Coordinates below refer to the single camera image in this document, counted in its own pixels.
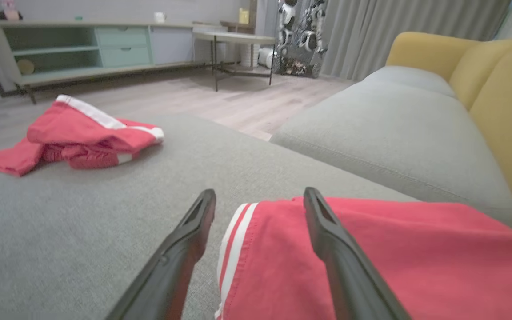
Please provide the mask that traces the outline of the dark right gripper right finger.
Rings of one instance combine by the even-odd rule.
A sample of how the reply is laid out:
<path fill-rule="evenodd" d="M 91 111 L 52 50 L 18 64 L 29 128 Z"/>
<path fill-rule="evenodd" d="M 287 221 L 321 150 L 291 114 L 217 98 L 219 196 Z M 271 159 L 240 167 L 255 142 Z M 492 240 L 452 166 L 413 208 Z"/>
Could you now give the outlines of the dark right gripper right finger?
<path fill-rule="evenodd" d="M 411 320 L 356 239 L 319 190 L 304 191 L 313 251 L 323 261 L 337 320 Z"/>

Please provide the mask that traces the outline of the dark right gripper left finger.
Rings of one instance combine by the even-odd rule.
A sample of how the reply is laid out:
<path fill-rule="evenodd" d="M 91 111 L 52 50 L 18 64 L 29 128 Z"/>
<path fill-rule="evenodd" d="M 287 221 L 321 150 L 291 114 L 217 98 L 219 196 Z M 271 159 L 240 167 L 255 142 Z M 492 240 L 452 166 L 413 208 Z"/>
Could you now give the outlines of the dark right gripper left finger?
<path fill-rule="evenodd" d="M 203 190 L 105 320 L 181 320 L 196 263 L 215 218 L 215 190 Z"/>

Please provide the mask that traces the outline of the red pants with thin stripes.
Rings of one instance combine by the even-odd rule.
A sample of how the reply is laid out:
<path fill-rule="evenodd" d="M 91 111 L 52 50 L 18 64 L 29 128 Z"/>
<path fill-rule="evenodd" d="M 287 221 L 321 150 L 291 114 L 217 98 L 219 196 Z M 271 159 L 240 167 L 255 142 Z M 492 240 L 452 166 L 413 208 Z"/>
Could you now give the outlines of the red pants with thin stripes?
<path fill-rule="evenodd" d="M 327 198 L 412 320 L 512 320 L 512 229 L 460 203 Z M 336 320 L 301 197 L 244 203 L 220 247 L 216 320 Z"/>

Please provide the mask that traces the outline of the red mesh shorts white band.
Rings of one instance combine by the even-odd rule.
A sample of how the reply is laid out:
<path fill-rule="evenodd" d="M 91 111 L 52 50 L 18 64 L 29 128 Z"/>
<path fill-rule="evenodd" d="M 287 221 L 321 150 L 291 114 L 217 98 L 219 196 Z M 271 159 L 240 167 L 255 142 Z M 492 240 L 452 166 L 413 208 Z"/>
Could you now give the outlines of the red mesh shorts white band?
<path fill-rule="evenodd" d="M 109 168 L 163 141 L 158 126 L 115 118 L 85 101 L 59 95 L 20 142 L 0 150 L 0 172 L 21 177 L 55 162 L 73 169 Z"/>

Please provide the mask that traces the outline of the large grey sofa ottoman cushion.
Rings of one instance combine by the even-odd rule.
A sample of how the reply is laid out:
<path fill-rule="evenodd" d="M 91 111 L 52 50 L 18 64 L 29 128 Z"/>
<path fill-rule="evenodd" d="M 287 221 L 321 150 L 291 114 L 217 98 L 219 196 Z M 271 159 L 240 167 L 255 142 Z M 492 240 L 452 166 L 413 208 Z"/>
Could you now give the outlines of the large grey sofa ottoman cushion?
<path fill-rule="evenodd" d="M 0 173 L 0 320 L 104 320 L 200 192 L 215 221 L 196 264 L 183 320 L 219 307 L 221 240 L 243 203 L 291 199 L 305 187 L 334 198 L 411 197 L 276 144 L 191 115 L 147 115 L 162 145 L 120 166 L 47 164 Z"/>

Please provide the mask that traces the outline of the grey sofa back cushion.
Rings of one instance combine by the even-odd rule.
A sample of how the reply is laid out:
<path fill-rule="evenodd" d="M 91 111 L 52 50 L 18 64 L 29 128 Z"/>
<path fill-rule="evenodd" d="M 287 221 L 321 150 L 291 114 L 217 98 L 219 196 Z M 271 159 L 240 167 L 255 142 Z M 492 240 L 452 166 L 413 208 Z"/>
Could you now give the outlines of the grey sofa back cushion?
<path fill-rule="evenodd" d="M 290 118 L 270 139 L 425 202 L 469 205 L 512 227 L 512 192 L 446 83 L 383 68 Z"/>

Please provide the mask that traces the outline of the long low green-grey TV cabinet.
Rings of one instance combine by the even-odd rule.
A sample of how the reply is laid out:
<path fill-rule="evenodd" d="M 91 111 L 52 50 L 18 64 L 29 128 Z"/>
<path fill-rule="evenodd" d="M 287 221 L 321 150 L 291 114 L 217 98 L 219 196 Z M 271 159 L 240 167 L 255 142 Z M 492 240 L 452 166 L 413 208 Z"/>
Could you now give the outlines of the long low green-grey TV cabinet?
<path fill-rule="evenodd" d="M 77 81 L 154 70 L 204 67 L 209 45 L 193 31 L 222 31 L 211 24 L 124 21 L 0 20 L 0 96 L 27 95 Z M 35 65 L 21 75 L 16 61 Z"/>

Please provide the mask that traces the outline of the small white cylinder appliance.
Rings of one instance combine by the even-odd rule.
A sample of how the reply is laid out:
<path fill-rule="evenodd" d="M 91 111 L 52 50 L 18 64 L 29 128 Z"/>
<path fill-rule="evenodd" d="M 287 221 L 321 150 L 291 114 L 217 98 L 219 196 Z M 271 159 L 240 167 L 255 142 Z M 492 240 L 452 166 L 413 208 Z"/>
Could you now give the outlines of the small white cylinder appliance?
<path fill-rule="evenodd" d="M 258 65 L 272 69 L 272 59 L 276 53 L 271 47 L 261 47 L 258 51 Z"/>

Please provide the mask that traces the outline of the yellow sofa backrest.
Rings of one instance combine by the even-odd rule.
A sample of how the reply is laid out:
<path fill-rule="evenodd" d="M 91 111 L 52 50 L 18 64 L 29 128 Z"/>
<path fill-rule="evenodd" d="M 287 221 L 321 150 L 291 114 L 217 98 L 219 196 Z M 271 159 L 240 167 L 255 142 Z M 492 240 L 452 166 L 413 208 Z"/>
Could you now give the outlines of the yellow sofa backrest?
<path fill-rule="evenodd" d="M 403 32 L 392 43 L 386 65 L 433 72 L 449 83 L 512 192 L 512 39 L 479 42 Z"/>

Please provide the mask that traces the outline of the round side table metal legs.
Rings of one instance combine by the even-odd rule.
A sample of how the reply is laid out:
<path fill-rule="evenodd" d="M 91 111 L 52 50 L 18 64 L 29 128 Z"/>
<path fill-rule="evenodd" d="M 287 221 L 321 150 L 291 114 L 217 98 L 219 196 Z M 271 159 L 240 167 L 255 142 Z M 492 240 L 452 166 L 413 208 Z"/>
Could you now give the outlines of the round side table metal legs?
<path fill-rule="evenodd" d="M 272 85 L 272 70 L 269 71 L 268 75 L 266 75 L 264 73 L 238 71 L 236 66 L 233 68 L 226 68 L 223 62 L 218 62 L 217 44 L 233 43 L 250 45 L 251 52 L 253 52 L 255 44 L 272 45 L 272 58 L 275 59 L 274 55 L 276 54 L 276 38 L 228 31 L 193 31 L 193 36 L 197 39 L 206 40 L 211 43 L 211 71 L 214 78 L 216 92 L 219 91 L 219 81 L 235 76 L 268 78 L 268 85 Z"/>

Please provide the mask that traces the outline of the grey curtain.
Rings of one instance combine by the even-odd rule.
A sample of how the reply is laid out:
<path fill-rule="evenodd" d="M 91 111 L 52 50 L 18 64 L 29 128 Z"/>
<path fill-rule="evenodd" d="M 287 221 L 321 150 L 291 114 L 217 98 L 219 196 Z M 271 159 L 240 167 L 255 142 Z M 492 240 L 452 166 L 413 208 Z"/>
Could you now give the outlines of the grey curtain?
<path fill-rule="evenodd" d="M 362 80 L 381 68 L 394 39 L 415 31 L 487 41 L 512 0 L 328 0 L 321 74 Z"/>

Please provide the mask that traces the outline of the black and white robot figure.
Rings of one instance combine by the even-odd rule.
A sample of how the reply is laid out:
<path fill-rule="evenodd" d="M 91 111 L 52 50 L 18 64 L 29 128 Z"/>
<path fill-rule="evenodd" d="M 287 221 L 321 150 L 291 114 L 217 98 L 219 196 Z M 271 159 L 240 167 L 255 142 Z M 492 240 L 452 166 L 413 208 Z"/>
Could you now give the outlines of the black and white robot figure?
<path fill-rule="evenodd" d="M 272 71 L 317 79 L 327 43 L 323 26 L 328 0 L 278 0 Z"/>

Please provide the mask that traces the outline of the pink toy figure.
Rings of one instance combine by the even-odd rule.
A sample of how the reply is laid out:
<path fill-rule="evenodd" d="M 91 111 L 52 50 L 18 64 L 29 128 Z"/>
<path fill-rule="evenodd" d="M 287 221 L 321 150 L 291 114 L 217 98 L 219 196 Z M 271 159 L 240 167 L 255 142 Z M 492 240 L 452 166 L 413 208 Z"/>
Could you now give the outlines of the pink toy figure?
<path fill-rule="evenodd" d="M 21 20 L 22 16 L 16 8 L 16 0 L 1 0 L 4 16 L 6 20 Z"/>

